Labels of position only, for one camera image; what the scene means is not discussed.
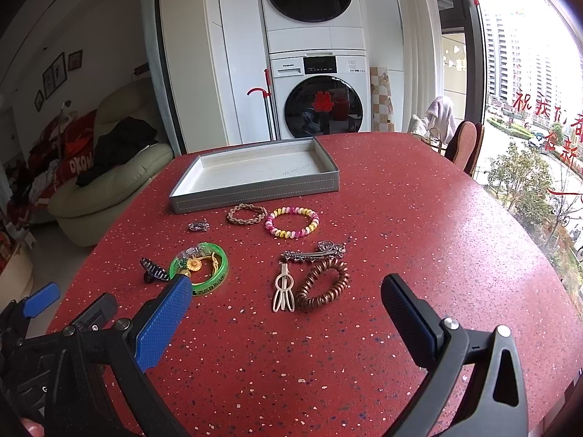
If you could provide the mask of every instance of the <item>sky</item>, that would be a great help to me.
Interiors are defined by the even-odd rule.
[[[483,8],[503,15],[504,21],[512,18],[521,48],[528,45],[535,52],[549,56],[558,75],[563,110],[574,123],[575,116],[583,112],[581,61],[577,45],[556,10],[546,0],[479,1]]]

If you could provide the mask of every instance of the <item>red handle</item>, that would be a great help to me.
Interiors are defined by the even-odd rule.
[[[263,88],[260,88],[260,87],[255,87],[255,88],[252,88],[251,90],[249,90],[249,92],[247,92],[247,95],[250,95],[250,94],[251,94],[251,93],[253,93],[253,92],[259,92],[259,91],[260,91],[260,92],[263,92],[263,98],[267,98],[267,97],[269,97],[269,96],[271,95],[271,94],[270,94],[269,92],[267,92],[265,89],[263,89]]]

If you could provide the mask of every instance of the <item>road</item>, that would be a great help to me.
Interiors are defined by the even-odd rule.
[[[515,138],[506,134],[505,132],[495,128],[488,122],[484,125],[484,139],[482,142],[482,150],[477,160],[476,172],[474,180],[481,185],[488,184],[488,170],[490,170],[490,159],[496,158],[501,154],[508,152],[510,142],[515,142],[517,146],[526,149],[527,141],[525,139]],[[583,181],[576,176],[570,169],[568,169],[562,162],[554,156],[544,155],[541,157],[549,165],[549,172],[553,181],[555,181],[556,192],[578,192],[583,194]],[[561,174],[563,173],[563,185],[561,181]],[[572,201],[573,196],[567,196],[568,201]],[[581,196],[575,201],[572,210],[583,208]],[[583,210],[573,213],[572,220],[569,220],[566,226],[567,231],[572,230],[576,224],[583,224]]]

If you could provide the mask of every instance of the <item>open tray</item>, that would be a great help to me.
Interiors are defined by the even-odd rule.
[[[339,190],[338,167],[316,138],[271,141],[197,157],[170,193],[174,213]]]

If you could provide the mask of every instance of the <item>digital display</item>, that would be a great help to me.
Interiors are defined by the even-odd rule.
[[[305,74],[335,74],[336,72],[336,57],[334,56],[304,58]]]

